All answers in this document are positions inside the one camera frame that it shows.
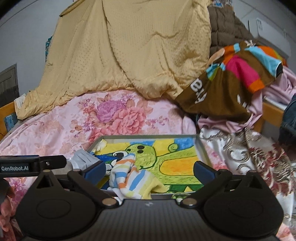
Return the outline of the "grey face mask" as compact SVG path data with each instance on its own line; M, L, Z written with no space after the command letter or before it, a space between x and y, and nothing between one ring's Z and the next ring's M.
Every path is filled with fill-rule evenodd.
M77 150L69 160L73 169L85 170L99 161L98 158L86 152L84 149Z

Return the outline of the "striped pastel sock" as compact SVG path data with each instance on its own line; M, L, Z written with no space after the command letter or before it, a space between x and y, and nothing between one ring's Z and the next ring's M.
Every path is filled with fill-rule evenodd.
M120 200L151 199L152 193L166 193L165 186L153 173L139 170L135 165L135 154L127 154L116 162L109 174L108 190L113 191Z

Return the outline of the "white ornate patterned fabric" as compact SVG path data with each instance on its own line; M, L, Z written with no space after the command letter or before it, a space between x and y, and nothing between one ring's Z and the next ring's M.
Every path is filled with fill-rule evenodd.
M201 128L199 137L212 168L245 175L260 174L278 199L284 212L283 222L295 234L295 169L284 149L262 134L245 128L238 133Z

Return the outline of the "grey tray with drawing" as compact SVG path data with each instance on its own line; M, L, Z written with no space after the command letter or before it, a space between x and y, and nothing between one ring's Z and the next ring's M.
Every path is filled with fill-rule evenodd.
M135 154L137 168L153 173L167 186L167 194L200 189L203 185L194 176L194 164L210 163L197 135L102 136L87 151L110 165Z

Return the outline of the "pink floral bed sheet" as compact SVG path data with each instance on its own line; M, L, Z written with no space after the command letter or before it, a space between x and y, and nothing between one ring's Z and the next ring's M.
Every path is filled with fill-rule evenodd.
M194 122L164 97L146 100L128 90L93 92L27 119L2 140L1 155L71 158L101 136L195 133Z

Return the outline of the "grey door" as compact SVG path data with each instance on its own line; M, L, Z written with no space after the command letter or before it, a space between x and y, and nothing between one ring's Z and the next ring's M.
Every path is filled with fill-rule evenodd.
M20 96L16 64L0 73L0 107L3 107Z

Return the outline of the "blue jeans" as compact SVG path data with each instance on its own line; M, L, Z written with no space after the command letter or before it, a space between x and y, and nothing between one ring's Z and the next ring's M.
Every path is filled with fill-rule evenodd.
M278 141L285 146L295 148L296 139L296 94L285 109L280 125Z

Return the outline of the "brown multicoloured towel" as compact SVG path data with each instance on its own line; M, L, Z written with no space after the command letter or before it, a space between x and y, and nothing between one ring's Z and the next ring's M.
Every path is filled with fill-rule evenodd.
M273 48L252 41L226 46L213 58L176 102L187 113L237 123L250 119L254 94L271 85L287 64Z

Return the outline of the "yellow dotted quilt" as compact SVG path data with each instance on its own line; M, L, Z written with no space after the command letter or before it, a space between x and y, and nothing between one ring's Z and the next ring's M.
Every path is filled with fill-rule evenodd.
M132 89L175 99L205 69L210 1L76 1L50 42L40 84L20 120L86 92Z

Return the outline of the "brown quilted blanket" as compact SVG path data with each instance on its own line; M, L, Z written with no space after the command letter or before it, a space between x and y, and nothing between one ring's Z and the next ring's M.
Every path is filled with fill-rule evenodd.
M258 43L229 7L209 6L208 12L212 28L210 57L221 48L235 43L249 40Z

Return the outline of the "white air conditioner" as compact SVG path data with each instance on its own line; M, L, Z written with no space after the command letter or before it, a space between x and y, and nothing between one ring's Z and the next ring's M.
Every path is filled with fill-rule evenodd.
M272 47L285 59L291 56L290 43L286 37L267 22L259 18L249 19L248 30L260 44Z

